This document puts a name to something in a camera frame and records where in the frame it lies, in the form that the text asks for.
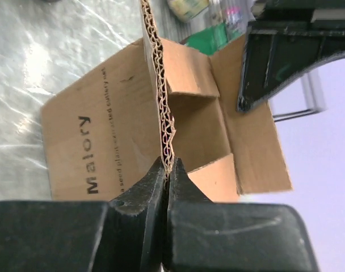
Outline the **green lid canister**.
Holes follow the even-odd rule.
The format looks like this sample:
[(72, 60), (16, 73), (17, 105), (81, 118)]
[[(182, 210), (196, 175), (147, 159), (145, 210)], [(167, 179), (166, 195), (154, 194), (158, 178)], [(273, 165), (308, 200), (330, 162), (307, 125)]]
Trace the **green lid canister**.
[(211, 56), (228, 43), (225, 24), (211, 26), (187, 38), (186, 46)]

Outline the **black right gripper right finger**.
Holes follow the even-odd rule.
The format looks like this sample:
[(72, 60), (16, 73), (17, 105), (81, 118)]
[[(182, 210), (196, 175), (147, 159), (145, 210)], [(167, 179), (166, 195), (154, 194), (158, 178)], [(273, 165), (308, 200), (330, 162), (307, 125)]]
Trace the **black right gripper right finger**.
[(168, 271), (318, 271), (305, 224), (288, 205), (214, 203), (174, 161), (166, 193)]

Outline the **brown cardboard express box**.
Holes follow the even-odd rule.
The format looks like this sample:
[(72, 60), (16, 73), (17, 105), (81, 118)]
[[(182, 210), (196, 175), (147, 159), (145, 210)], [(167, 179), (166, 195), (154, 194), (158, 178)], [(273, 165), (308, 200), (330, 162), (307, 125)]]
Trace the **brown cardboard express box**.
[(236, 110), (245, 37), (207, 56), (160, 37), (148, 1), (140, 10), (141, 39), (42, 107), (52, 198), (111, 200), (175, 157), (216, 202), (291, 190), (269, 105)]

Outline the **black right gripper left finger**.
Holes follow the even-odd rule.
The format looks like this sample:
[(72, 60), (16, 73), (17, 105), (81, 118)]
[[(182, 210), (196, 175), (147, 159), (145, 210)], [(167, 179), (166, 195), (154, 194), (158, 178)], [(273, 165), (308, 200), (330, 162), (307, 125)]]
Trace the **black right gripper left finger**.
[(0, 201), (0, 271), (159, 271), (164, 169), (106, 201)]

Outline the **white round container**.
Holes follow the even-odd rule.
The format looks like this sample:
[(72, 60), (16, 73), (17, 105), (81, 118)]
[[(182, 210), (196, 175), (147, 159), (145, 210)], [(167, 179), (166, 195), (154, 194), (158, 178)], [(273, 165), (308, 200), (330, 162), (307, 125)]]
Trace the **white round container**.
[(172, 13), (182, 22), (188, 22), (209, 6), (208, 0), (168, 0)]

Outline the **purple label small cup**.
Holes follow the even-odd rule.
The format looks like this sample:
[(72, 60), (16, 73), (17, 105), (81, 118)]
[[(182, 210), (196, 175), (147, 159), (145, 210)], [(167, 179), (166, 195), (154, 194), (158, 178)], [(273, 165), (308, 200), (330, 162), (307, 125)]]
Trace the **purple label small cup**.
[(252, 3), (237, 1), (223, 12), (225, 32), (228, 41), (236, 40), (246, 33), (249, 21), (255, 20), (251, 11)]

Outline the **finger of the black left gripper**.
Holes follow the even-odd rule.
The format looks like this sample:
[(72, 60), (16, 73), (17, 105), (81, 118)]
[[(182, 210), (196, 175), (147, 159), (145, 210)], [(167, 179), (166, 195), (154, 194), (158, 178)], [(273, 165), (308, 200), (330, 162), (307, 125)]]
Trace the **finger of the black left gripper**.
[(247, 26), (237, 111), (345, 58), (345, 1), (256, 1)]

